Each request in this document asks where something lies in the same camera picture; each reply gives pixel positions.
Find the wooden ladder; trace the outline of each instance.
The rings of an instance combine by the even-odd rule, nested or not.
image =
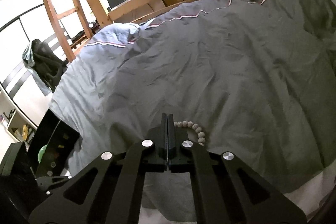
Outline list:
[[[78,53],[78,51],[76,52],[73,52],[67,39],[66,39],[66,36],[64,35],[64,32],[59,24],[59,20],[68,16],[68,15],[71,15],[75,12],[77,12],[77,15],[79,17],[79,20],[83,26],[83,29],[84,29],[84,32],[85,32],[85,35],[87,37],[87,39],[90,39],[93,34],[92,34],[92,31],[91,29],[89,28],[89,24],[86,20],[86,17],[85,17],[85,14],[83,12],[83,8],[79,2],[79,0],[72,0],[73,1],[73,4],[74,4],[74,8],[68,10],[68,11],[65,11],[61,14],[57,14],[56,11],[55,11],[55,8],[53,6],[53,4],[51,3],[51,0],[43,0],[43,3],[44,3],[44,6],[45,6],[45,9],[47,11],[47,14],[48,14],[48,17],[49,17],[49,20],[50,20],[50,23],[52,25],[52,28],[54,29],[54,32],[56,34],[56,37],[59,41],[59,44],[61,45],[67,59],[69,60],[69,62],[72,62],[74,59],[75,59],[75,55]]]

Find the white bookshelf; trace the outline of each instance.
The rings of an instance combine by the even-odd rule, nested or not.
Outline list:
[[[34,131],[37,130],[37,126],[20,110],[20,108],[13,102],[8,93],[3,90],[0,85],[0,114],[6,119],[3,113],[5,112],[8,116],[11,110],[14,110],[14,114],[8,122],[3,121],[3,126],[7,133],[14,138],[14,140],[19,141],[14,136],[15,128],[22,128],[25,124],[28,124]]]

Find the gray blanket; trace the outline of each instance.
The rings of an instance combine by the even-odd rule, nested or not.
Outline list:
[[[81,134],[69,171],[126,151],[166,112],[294,191],[336,159],[335,15],[330,0],[199,0],[128,41],[93,40],[50,105]],[[196,220],[185,174],[147,175],[144,196],[169,220]]]

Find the green balloon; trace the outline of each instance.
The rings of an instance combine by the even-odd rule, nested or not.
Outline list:
[[[39,164],[41,163],[41,160],[42,160],[42,157],[43,157],[43,154],[44,154],[46,148],[47,148],[47,145],[43,146],[43,147],[40,149],[40,151],[39,151],[39,153],[38,153],[38,155],[37,155],[37,160],[39,161]]]

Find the metal pin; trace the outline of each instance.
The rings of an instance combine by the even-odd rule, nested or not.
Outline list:
[[[193,146],[193,142],[187,140],[187,141],[184,141],[184,142],[182,143],[182,145],[183,145],[184,147],[192,147],[192,146]]]
[[[150,147],[152,145],[153,145],[153,142],[151,140],[144,140],[142,142],[142,146],[144,146],[144,147]]]
[[[232,160],[235,156],[231,152],[225,152],[223,158],[226,160]]]
[[[110,158],[112,158],[112,153],[111,152],[104,152],[103,154],[101,154],[101,158],[103,160],[109,160]]]

